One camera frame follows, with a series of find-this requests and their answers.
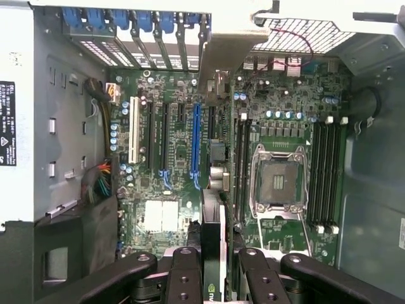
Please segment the white power connector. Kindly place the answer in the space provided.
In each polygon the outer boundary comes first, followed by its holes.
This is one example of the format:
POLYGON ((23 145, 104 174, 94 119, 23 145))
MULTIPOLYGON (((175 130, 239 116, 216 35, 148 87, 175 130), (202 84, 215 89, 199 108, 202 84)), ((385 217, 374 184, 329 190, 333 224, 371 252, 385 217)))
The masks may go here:
POLYGON ((110 97, 110 103, 114 105, 120 104, 121 100, 121 87, 113 82, 107 82, 105 86, 106 93, 110 97))

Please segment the silver finned port block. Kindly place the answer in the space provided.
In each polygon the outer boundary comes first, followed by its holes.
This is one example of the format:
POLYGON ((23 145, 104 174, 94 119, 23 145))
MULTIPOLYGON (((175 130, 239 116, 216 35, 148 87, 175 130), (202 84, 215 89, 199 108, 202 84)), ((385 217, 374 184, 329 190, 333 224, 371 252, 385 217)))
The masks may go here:
POLYGON ((300 77, 301 63, 301 58, 298 57, 274 58, 272 71, 285 73, 288 77, 300 77))

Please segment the silver chipset heatsink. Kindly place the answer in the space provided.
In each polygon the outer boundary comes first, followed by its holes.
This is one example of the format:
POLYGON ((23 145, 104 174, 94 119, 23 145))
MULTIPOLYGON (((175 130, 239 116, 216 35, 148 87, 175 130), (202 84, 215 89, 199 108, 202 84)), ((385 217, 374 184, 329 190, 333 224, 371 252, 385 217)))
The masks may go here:
POLYGON ((178 201, 147 200, 144 228, 148 232, 175 232, 178 230, 178 201))

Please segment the dark grey PC case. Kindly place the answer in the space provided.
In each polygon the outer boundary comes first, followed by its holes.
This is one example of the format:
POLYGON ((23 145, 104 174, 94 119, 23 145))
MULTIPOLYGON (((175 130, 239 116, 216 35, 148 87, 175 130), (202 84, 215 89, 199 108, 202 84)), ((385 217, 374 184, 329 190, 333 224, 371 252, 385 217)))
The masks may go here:
MULTIPOLYGON (((83 87, 102 114, 105 155, 84 172, 79 201, 68 210, 112 196, 118 202, 118 157, 109 146, 115 104, 105 90, 115 73, 194 73, 199 96, 202 45, 215 32, 239 30, 267 33, 248 56, 268 57, 268 68, 279 57, 336 62, 346 68, 351 85, 343 112, 348 123, 333 266, 405 300, 405 0, 15 1, 59 13, 63 35, 104 67, 104 80, 89 77, 83 87), (82 28, 66 24, 64 7, 81 10, 82 28), (86 8, 104 10, 104 30, 86 28, 86 8), (113 23, 111 10, 128 11, 128 30, 113 23), (139 28, 136 11, 152 12, 152 32, 139 28), (173 33, 162 31, 160 12, 174 12, 173 33), (184 24, 187 13, 199 14, 194 28, 184 24)), ((33 223, 55 217, 46 215, 33 223)), ((181 246, 167 248, 162 256, 141 251, 161 259, 181 246)), ((113 263, 134 253, 119 256, 117 242, 113 263)))

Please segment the long black expansion slot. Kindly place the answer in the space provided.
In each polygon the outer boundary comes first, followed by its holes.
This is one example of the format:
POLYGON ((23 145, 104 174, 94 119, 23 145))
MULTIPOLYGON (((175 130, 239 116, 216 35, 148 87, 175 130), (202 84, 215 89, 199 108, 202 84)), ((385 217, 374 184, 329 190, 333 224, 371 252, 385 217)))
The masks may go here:
POLYGON ((210 106, 208 113, 208 139, 214 139, 216 135, 216 107, 210 106))
POLYGON ((147 158, 146 168, 151 169, 153 164, 153 144, 154 144, 154 104, 147 105, 147 158))
POLYGON ((168 134, 169 134, 169 120, 170 120, 170 105, 163 103, 162 106, 162 124, 161 124, 161 163, 160 169, 162 171, 167 169, 167 154, 168 154, 168 134))

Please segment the silver USB port block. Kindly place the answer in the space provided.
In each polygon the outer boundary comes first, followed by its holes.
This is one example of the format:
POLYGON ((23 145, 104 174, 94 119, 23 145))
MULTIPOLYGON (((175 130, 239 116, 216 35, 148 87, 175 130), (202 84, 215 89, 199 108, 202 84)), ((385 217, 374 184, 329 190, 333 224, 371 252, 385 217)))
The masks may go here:
POLYGON ((248 71, 267 71, 270 59, 263 56, 248 56, 243 62, 243 69, 248 71))

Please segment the white PCI slot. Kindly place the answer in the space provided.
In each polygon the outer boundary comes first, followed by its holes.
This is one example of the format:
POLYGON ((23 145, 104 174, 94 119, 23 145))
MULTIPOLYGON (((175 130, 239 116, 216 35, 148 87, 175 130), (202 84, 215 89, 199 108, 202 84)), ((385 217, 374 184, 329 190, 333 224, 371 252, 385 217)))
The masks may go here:
POLYGON ((138 97, 130 98, 129 123, 128 162, 135 164, 139 162, 140 99, 138 97))

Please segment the CPU socket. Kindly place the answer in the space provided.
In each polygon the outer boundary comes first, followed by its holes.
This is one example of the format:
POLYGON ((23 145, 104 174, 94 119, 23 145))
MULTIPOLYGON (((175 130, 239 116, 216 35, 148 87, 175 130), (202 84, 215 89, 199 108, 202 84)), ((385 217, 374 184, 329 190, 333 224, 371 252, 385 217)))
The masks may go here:
POLYGON ((301 220, 309 201, 308 157, 303 146, 270 151, 258 144, 252 154, 249 208, 253 218, 301 220))

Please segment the blue expansion slot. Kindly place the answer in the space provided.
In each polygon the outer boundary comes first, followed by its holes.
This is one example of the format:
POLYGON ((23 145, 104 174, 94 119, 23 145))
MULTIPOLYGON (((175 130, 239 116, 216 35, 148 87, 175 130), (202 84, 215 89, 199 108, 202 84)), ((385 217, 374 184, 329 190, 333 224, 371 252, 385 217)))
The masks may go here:
POLYGON ((199 151, 200 151, 200 129, 201 129, 201 105, 193 106, 192 124, 192 150, 190 161, 190 177, 195 181, 199 175, 199 151))

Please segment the green motherboard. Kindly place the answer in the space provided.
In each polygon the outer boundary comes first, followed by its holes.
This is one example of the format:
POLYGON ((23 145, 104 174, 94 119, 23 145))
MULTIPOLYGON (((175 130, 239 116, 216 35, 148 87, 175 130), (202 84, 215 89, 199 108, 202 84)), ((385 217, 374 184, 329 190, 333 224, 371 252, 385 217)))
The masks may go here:
MULTIPOLYGON (((311 148, 314 124, 340 124, 347 127, 343 115, 347 108, 345 95, 351 85, 349 71, 336 62, 301 63, 301 76, 288 77, 285 73, 248 71, 237 72, 235 97, 246 102, 252 119, 249 136, 249 171, 252 154, 258 144, 270 151, 293 151, 303 146, 308 157, 308 190, 310 181, 311 148)), ((149 251, 162 256, 172 246, 184 245, 189 224, 202 222, 201 191, 207 182, 202 157, 206 154, 204 127, 200 129, 199 175, 190 177, 192 150, 193 106, 201 105, 197 95, 197 76, 194 73, 124 70, 113 75, 113 83, 121 87, 120 104, 111 113, 110 150, 118 157, 118 255, 125 257, 136 251, 149 251), (128 162, 130 98, 140 99, 139 162, 128 162), (147 105, 154 104, 153 164, 146 168, 147 105), (161 124, 163 103, 170 105, 167 169, 160 169, 161 124), (185 104, 185 123, 177 122, 177 106, 185 104), (148 232, 144 228, 147 200, 178 201, 178 230, 148 232)), ((250 223, 261 228, 264 223, 300 223, 308 243, 308 255, 336 259, 338 234, 318 234, 306 220, 307 209, 301 220, 282 218, 255 219, 249 208, 247 192, 246 217, 243 228, 250 223)))

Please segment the black plastic shroud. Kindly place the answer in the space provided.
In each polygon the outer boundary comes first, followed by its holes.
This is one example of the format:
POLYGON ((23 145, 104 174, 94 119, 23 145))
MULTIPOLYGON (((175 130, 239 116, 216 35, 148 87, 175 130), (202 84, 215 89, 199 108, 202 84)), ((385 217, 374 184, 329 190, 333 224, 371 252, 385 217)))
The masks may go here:
POLYGON ((80 205, 0 232, 0 304, 34 304, 115 261, 118 202, 80 205))

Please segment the black RAM slot bank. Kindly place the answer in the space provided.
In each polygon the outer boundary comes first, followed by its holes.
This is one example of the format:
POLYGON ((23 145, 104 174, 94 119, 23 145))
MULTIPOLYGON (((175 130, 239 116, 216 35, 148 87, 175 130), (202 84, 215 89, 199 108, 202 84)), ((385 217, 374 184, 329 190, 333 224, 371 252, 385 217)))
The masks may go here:
POLYGON ((318 234, 339 233, 346 126, 314 124, 307 223, 318 234))
POLYGON ((236 221, 245 221, 247 172, 249 168, 249 136, 251 121, 241 118, 235 121, 235 171, 234 171, 234 209, 236 221))

